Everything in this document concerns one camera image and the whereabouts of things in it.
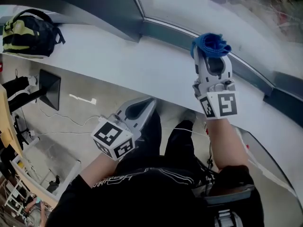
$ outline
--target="black shirt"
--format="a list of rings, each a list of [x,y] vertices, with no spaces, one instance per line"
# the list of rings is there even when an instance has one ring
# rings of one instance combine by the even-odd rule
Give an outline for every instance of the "black shirt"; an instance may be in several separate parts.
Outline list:
[[[127,222],[147,225],[167,220],[170,224],[214,226],[214,217],[207,212],[203,198],[195,197],[192,191],[201,183],[199,177],[188,170],[155,165],[117,173],[92,189],[77,176],[61,196],[46,226],[103,226]],[[248,168],[229,166],[219,173],[212,190],[245,184],[253,184]],[[257,189],[249,199],[237,202],[232,208],[244,226],[264,226]]]

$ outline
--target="blue object in hand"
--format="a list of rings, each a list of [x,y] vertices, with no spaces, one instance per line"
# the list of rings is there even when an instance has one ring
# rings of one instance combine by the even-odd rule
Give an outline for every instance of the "blue object in hand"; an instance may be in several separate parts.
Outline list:
[[[222,39],[222,35],[207,33],[194,39],[191,44],[190,54],[194,57],[194,47],[197,45],[205,54],[206,57],[220,58],[232,51],[230,45]]]

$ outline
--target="black waist bag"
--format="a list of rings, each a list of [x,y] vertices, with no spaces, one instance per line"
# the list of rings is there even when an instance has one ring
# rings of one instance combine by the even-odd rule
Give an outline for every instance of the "black waist bag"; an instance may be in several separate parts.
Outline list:
[[[65,43],[60,29],[44,12],[27,9],[5,23],[3,27],[3,52],[27,58],[48,57],[56,44]]]

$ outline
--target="black and yellow backpack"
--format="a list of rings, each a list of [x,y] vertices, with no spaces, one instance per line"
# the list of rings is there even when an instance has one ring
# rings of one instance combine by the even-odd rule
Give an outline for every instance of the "black and yellow backpack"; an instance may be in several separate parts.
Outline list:
[[[32,15],[21,16],[24,13],[34,14],[42,20]],[[60,29],[51,18],[36,9],[24,10],[6,22],[2,37],[4,53],[27,58],[48,57],[56,44],[65,43]]]

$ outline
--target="concrete floor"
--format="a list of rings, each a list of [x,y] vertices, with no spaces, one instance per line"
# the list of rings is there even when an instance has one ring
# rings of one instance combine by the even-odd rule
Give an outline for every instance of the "concrete floor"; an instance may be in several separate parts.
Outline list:
[[[76,159],[81,161],[83,169],[100,154],[89,134],[56,133],[91,133],[98,123],[97,118],[89,120],[85,126],[80,127],[67,118],[59,116],[48,118],[43,112],[49,116],[59,113],[70,117],[78,124],[84,124],[91,116],[109,116],[125,101],[143,96],[142,93],[127,88],[13,56],[4,55],[3,65],[0,83],[14,79],[15,69],[18,70],[19,76],[37,75],[40,69],[45,69],[62,78],[59,111],[50,108],[43,102],[39,103],[40,107],[38,103],[29,103],[22,107],[29,129],[34,130],[37,134],[48,133],[40,135],[40,142],[26,155],[39,176],[45,175],[48,169],[51,169],[54,175],[58,174],[64,179]],[[93,105],[83,102],[71,97],[70,94],[89,101],[95,98],[97,103]],[[179,117],[185,108],[165,101],[160,101],[159,105],[162,124],[160,153],[164,154],[168,137],[178,124]],[[21,110],[17,110],[16,113],[23,116]],[[197,117],[194,131],[203,135],[193,134],[192,136],[195,155],[206,164],[209,157],[209,139],[204,131],[203,116],[198,115]],[[266,154],[266,152],[263,150],[258,152],[260,155],[255,155],[255,157],[259,161],[264,158],[262,154]],[[250,166],[250,172],[261,195],[266,226],[300,226],[303,216],[297,199],[288,190],[264,177],[254,166]],[[47,177],[47,181],[53,180],[53,174]]]

